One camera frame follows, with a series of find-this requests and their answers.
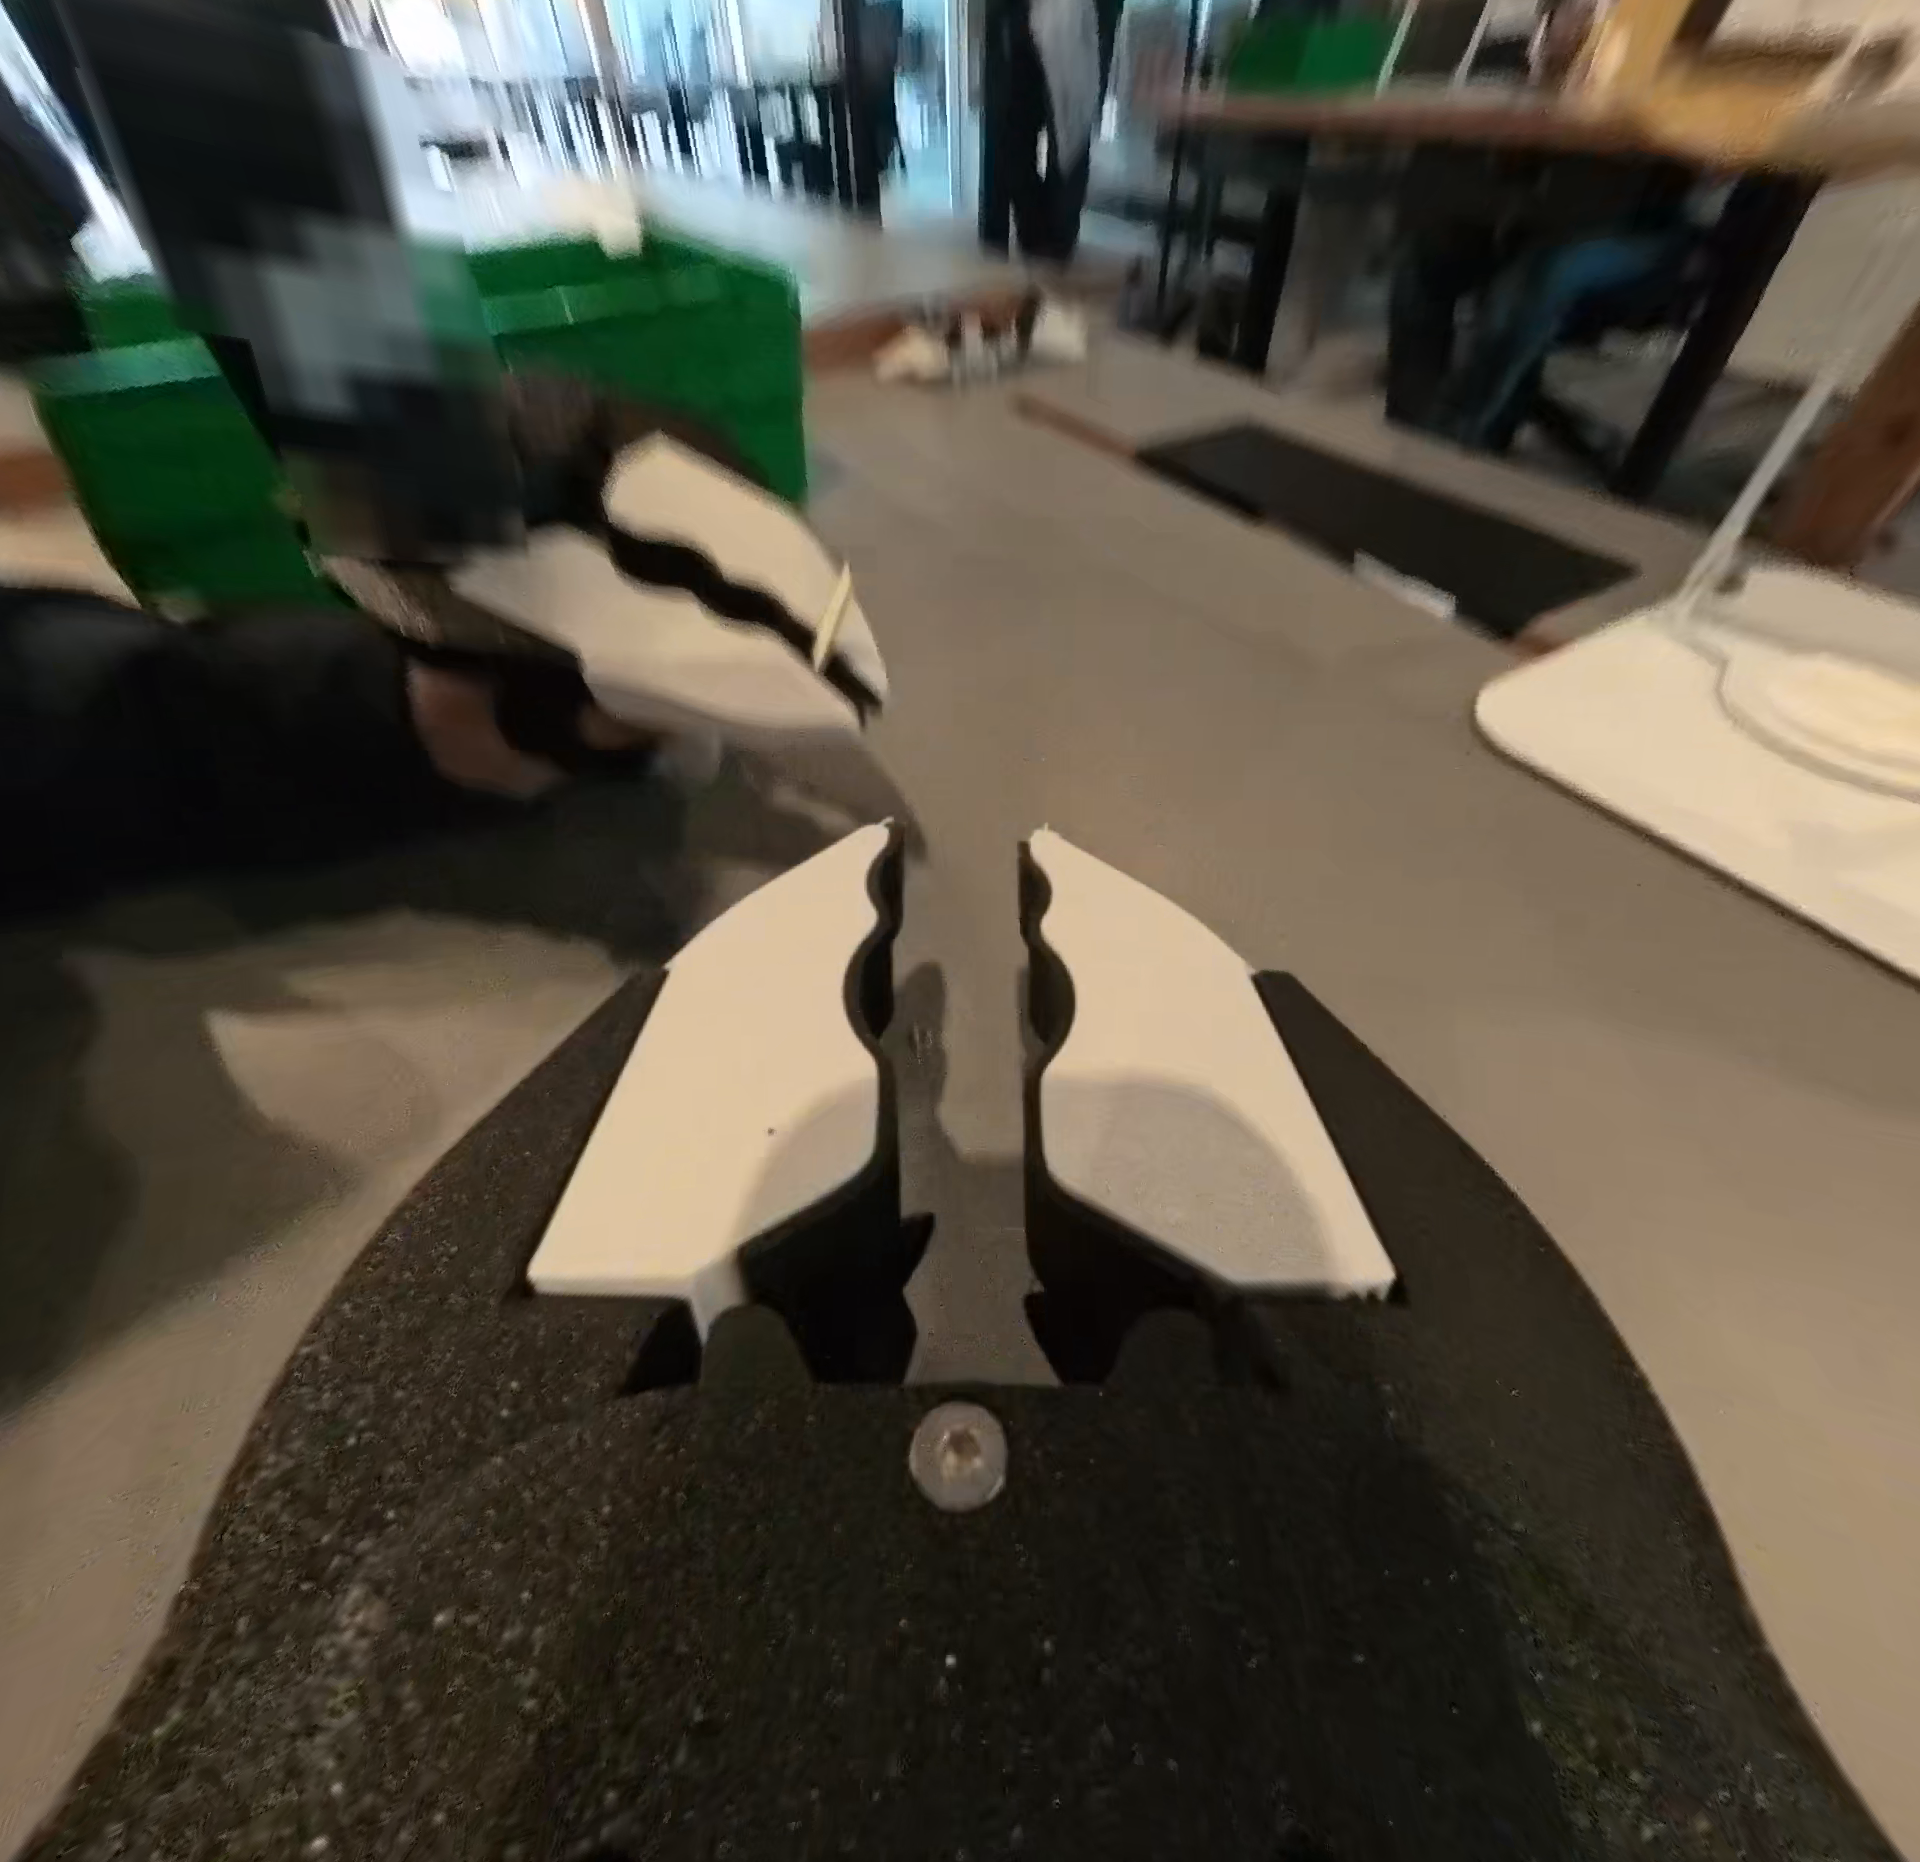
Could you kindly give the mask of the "white document stand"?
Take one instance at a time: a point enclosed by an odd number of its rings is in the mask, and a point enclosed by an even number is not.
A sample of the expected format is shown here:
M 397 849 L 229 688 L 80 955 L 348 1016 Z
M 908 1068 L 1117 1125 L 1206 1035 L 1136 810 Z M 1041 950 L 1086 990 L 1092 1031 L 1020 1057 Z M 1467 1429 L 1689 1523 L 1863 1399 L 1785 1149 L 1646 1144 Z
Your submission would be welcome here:
M 1917 601 L 1746 550 L 1855 348 L 1817 370 L 1671 595 L 1496 678 L 1476 727 L 1913 983 Z

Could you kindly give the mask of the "white and dark object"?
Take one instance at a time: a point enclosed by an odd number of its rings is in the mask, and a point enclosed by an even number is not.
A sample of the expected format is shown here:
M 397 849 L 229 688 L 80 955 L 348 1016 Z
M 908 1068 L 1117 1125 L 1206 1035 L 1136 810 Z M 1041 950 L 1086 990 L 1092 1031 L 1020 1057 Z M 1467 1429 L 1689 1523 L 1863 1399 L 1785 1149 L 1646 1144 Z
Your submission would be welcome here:
M 876 352 L 874 375 L 896 388 L 969 388 L 1079 364 L 1088 342 L 1086 310 L 1022 290 L 1009 301 L 949 306 L 910 321 Z

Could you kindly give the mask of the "grey desk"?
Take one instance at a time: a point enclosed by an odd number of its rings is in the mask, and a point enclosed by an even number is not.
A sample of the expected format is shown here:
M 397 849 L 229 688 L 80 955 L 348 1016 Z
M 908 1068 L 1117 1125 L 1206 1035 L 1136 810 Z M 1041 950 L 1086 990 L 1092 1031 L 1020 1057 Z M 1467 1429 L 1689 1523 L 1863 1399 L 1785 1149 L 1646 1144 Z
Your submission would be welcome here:
M 1017 841 L 1309 991 L 1613 1316 L 1825 1745 L 1917 1858 L 1917 990 L 1476 730 L 1506 650 L 1009 391 L 814 388 L 925 830 L 900 959 L 920 1373 L 1039 1379 Z M 61 1803 L 329 1290 L 414 1185 L 834 818 L 727 773 L 2 943 L 2 1858 Z

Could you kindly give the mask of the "wooden top table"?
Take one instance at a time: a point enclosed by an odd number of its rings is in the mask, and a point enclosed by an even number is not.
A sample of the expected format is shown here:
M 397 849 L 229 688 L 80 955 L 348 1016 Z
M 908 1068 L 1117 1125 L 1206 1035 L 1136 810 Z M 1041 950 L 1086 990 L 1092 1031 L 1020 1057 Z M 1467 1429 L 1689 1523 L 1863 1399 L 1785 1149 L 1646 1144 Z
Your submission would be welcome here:
M 1263 368 L 1273 342 L 1277 295 L 1292 268 L 1277 236 L 1298 228 L 1309 196 L 1314 146 L 1345 157 L 1381 146 L 1381 157 L 1363 157 L 1363 162 L 1383 168 L 1401 189 L 1405 189 L 1405 162 L 1425 150 L 1457 150 L 1465 162 L 1491 173 L 1501 202 L 1521 196 L 1521 168 L 1667 164 L 1684 168 L 1695 183 L 1724 180 L 1728 201 L 1705 232 L 1708 258 L 1695 274 L 1695 290 L 1677 301 L 1687 316 L 1684 342 L 1641 430 L 1613 444 L 1596 435 L 1596 425 L 1547 392 L 1536 392 L 1528 409 L 1535 425 L 1559 444 L 1559 453 L 1583 463 L 1608 493 L 1626 502 L 1649 499 L 1667 478 L 1817 193 L 1875 175 L 1861 154 L 1841 150 L 1832 116 L 1788 125 L 1777 146 L 1711 150 L 1617 106 L 1594 108 L 1517 90 L 1473 90 L 1453 101 L 1433 87 L 1265 96 L 1186 90 L 1160 104 L 1160 119 L 1180 162 L 1257 173 L 1270 183 L 1270 201 L 1292 202 L 1287 215 L 1263 212 L 1254 242 L 1251 292 L 1257 310 L 1254 329 L 1238 345 L 1238 363 L 1251 370 Z

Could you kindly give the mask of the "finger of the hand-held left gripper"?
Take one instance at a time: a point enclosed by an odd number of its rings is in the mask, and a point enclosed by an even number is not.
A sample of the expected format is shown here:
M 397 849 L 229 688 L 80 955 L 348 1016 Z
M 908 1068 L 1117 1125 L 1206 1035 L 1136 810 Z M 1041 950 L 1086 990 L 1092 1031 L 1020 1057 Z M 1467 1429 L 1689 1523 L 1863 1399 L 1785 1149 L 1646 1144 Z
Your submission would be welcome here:
M 452 595 L 564 650 L 610 713 L 724 743 L 862 743 L 863 719 L 777 632 L 628 577 L 582 531 L 452 572 Z
M 669 435 L 647 435 L 607 463 L 600 506 L 605 546 L 637 587 L 777 636 L 857 719 L 884 709 L 889 672 L 853 583 L 830 672 L 810 666 L 845 557 L 777 493 Z

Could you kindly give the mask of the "person's left hand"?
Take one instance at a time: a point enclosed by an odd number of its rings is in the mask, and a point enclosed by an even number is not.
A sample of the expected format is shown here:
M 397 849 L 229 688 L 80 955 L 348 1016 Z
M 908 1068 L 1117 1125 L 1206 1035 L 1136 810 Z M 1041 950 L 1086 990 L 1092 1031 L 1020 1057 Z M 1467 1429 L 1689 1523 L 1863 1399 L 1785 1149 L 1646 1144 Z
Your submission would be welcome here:
M 454 789 L 535 803 L 582 773 L 508 738 L 498 686 L 487 673 L 404 660 L 402 684 L 414 737 Z

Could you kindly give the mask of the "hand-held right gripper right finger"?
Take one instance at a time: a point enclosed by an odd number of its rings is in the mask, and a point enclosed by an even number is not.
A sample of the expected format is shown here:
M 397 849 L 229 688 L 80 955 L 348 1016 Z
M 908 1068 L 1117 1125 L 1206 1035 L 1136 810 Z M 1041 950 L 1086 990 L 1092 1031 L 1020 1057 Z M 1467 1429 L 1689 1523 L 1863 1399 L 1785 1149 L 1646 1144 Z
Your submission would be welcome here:
M 1257 974 L 1041 825 L 1020 844 L 1027 1316 L 1103 1383 L 1160 1313 L 1257 1366 L 1258 1300 L 1388 1305 L 1401 1268 Z

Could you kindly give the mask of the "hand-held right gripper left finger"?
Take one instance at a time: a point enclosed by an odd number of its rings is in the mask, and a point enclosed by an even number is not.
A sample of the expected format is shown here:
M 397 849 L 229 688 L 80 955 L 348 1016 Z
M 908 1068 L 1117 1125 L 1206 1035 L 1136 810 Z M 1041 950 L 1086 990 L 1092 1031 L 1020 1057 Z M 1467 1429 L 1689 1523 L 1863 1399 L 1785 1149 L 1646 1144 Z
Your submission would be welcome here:
M 655 1300 L 695 1345 L 771 1307 L 834 1384 L 898 1384 L 932 1234 L 900 1207 L 903 830 L 857 825 L 665 967 L 528 1264 L 535 1298 Z

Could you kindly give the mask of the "person's left forearm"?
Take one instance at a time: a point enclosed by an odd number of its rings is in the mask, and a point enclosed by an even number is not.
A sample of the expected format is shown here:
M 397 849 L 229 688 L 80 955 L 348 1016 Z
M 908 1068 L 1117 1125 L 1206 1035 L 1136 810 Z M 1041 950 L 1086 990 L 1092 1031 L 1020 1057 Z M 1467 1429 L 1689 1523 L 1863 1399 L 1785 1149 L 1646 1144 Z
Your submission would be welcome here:
M 309 863 L 469 798 L 422 745 L 410 659 L 348 611 L 166 620 L 2 589 L 2 920 Z

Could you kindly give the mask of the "green plastic bin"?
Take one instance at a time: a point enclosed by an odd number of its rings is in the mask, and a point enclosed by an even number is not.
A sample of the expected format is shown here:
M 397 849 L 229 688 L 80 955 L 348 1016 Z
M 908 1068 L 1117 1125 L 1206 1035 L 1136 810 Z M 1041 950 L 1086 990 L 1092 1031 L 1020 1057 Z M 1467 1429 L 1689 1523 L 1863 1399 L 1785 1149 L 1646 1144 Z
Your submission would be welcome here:
M 1374 90 L 1401 22 L 1393 16 L 1265 16 L 1236 37 L 1222 87 L 1236 96 Z
M 705 422 L 804 502 L 804 316 L 784 268 L 677 232 L 637 250 L 545 236 L 464 261 L 505 364 Z M 130 595 L 159 611 L 335 609 L 267 444 L 166 292 L 107 280 L 80 310 L 93 345 L 36 363 L 29 391 Z

